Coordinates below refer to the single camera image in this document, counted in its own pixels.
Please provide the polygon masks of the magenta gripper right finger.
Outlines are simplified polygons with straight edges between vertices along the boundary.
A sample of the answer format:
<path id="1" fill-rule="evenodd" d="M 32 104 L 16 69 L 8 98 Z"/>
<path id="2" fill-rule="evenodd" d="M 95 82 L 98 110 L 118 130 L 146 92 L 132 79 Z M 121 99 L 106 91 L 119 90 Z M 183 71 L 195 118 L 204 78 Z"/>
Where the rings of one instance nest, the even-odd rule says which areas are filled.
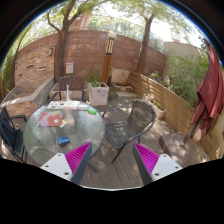
<path id="1" fill-rule="evenodd" d="M 168 154 L 157 154 L 134 143 L 133 155 L 144 185 L 159 180 L 182 169 Z"/>

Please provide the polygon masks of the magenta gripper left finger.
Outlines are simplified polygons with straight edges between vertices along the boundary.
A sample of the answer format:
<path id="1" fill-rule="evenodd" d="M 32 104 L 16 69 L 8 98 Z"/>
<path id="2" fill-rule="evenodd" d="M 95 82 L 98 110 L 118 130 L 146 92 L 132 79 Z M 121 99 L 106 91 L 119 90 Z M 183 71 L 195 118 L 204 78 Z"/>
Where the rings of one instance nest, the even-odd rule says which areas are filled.
<path id="1" fill-rule="evenodd" d="M 79 185 L 91 153 L 92 143 L 89 142 L 66 154 L 57 153 L 41 169 Z"/>

